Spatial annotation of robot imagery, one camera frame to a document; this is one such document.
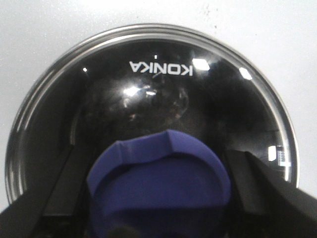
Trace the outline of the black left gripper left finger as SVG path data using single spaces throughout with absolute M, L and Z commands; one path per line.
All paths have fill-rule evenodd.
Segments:
M 87 148 L 68 146 L 44 177 L 0 215 L 2 238 L 82 238 L 85 235 Z

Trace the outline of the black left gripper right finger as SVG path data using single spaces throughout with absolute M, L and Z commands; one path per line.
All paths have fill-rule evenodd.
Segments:
M 315 238 L 317 200 L 286 182 L 249 152 L 229 150 L 222 160 L 232 198 L 229 238 Z

